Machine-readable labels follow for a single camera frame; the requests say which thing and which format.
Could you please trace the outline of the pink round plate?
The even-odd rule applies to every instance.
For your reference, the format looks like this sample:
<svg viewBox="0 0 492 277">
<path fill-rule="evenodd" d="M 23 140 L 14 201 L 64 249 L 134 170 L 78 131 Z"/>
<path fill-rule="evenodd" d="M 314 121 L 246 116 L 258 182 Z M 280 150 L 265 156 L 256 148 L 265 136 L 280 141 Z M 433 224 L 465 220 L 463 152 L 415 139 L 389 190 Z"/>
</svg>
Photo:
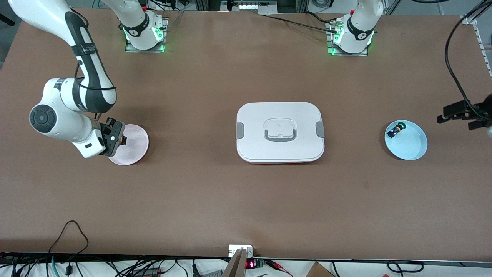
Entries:
<svg viewBox="0 0 492 277">
<path fill-rule="evenodd" d="M 144 128 L 134 124 L 126 125 L 123 135 L 127 137 L 125 146 L 119 147 L 109 160 L 117 165 L 133 165 L 145 156 L 149 148 L 149 135 Z"/>
</svg>

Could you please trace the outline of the light blue round plate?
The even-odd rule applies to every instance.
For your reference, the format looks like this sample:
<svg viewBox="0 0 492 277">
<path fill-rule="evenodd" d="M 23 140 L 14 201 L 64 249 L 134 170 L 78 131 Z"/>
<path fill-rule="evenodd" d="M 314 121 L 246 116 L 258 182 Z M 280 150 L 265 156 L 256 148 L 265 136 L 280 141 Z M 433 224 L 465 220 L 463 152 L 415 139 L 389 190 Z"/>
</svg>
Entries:
<svg viewBox="0 0 492 277">
<path fill-rule="evenodd" d="M 387 137 L 386 133 L 400 121 L 406 123 L 406 128 L 393 138 Z M 420 159 L 428 149 L 428 140 L 425 132 L 420 126 L 408 120 L 391 122 L 384 131 L 384 142 L 387 149 L 402 160 Z"/>
</svg>

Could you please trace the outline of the black power adapter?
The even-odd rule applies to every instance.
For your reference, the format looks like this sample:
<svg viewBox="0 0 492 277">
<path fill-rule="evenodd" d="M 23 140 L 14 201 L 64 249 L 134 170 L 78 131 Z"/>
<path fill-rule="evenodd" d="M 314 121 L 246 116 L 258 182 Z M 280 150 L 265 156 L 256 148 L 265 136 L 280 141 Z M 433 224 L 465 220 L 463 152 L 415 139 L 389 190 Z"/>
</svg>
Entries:
<svg viewBox="0 0 492 277">
<path fill-rule="evenodd" d="M 135 269 L 130 273 L 130 277 L 160 277 L 162 270 L 159 267 L 149 267 Z"/>
</svg>

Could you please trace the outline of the white lidded container box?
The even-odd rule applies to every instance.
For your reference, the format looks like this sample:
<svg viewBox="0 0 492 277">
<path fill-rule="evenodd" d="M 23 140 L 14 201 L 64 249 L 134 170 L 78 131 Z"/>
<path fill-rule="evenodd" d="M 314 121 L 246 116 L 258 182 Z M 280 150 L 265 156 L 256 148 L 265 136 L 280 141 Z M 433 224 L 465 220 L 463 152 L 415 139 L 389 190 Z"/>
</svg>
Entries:
<svg viewBox="0 0 492 277">
<path fill-rule="evenodd" d="M 324 139 L 321 112 L 310 102 L 250 102 L 236 115 L 236 150 L 252 164 L 315 161 Z"/>
</svg>

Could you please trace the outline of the white power strip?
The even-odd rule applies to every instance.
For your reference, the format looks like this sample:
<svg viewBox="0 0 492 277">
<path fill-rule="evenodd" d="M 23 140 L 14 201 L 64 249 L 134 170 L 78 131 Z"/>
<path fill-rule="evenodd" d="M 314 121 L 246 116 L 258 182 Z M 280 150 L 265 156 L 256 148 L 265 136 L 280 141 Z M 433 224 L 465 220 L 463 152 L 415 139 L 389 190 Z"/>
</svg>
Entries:
<svg viewBox="0 0 492 277">
<path fill-rule="evenodd" d="M 276 0 L 235 0 L 234 7 L 239 11 L 256 12 L 258 14 L 276 13 L 278 5 Z"/>
</svg>

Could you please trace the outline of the brown cardboard piece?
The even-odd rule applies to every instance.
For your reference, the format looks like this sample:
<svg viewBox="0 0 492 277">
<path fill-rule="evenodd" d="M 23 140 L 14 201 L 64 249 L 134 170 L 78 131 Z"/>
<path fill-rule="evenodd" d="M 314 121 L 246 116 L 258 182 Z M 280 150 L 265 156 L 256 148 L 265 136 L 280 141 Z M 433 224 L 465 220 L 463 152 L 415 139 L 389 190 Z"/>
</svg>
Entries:
<svg viewBox="0 0 492 277">
<path fill-rule="evenodd" d="M 327 270 L 321 263 L 314 262 L 306 277 L 336 277 Z"/>
</svg>

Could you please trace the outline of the blue switch with green button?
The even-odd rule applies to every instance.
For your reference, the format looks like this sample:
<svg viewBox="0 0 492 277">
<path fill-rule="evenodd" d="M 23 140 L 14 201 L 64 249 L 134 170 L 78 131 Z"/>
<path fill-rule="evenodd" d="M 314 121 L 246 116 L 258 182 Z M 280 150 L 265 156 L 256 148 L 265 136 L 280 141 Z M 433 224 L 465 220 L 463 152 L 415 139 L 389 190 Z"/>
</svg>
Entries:
<svg viewBox="0 0 492 277">
<path fill-rule="evenodd" d="M 406 128 L 406 123 L 404 123 L 403 121 L 400 121 L 398 122 L 392 129 L 390 129 L 386 135 L 387 137 L 389 138 L 393 138 L 395 137 L 399 132 L 401 132 L 402 130 L 404 130 Z"/>
</svg>

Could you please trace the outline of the aluminium frame rail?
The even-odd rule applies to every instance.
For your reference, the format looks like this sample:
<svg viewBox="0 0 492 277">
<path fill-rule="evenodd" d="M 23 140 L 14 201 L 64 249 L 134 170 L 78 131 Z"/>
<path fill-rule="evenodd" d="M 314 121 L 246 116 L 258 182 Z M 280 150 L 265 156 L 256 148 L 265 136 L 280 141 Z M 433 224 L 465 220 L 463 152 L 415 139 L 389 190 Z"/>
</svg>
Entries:
<svg viewBox="0 0 492 277">
<path fill-rule="evenodd" d="M 471 11 L 461 17 L 461 23 L 466 26 L 473 26 L 473 30 L 477 37 L 477 41 L 482 53 L 482 57 L 485 61 L 485 66 L 487 67 L 487 72 L 492 78 L 492 68 L 491 63 L 487 57 L 487 50 L 491 48 L 490 44 L 487 44 L 487 40 L 482 39 L 482 35 L 479 32 L 478 28 L 478 18 L 486 13 L 487 10 L 492 7 L 492 0 L 481 0 Z"/>
</svg>

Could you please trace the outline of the white post bracket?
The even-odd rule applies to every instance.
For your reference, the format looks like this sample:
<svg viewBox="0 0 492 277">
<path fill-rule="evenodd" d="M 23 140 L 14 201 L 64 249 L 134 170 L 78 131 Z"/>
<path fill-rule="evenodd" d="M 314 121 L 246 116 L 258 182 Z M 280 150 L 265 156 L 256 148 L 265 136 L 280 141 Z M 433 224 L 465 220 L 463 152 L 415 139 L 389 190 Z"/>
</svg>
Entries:
<svg viewBox="0 0 492 277">
<path fill-rule="evenodd" d="M 235 254 L 235 252 L 239 249 L 246 249 L 247 252 L 247 258 L 253 258 L 254 256 L 254 248 L 250 244 L 229 244 L 228 247 L 228 257 L 232 258 L 232 256 Z"/>
</svg>

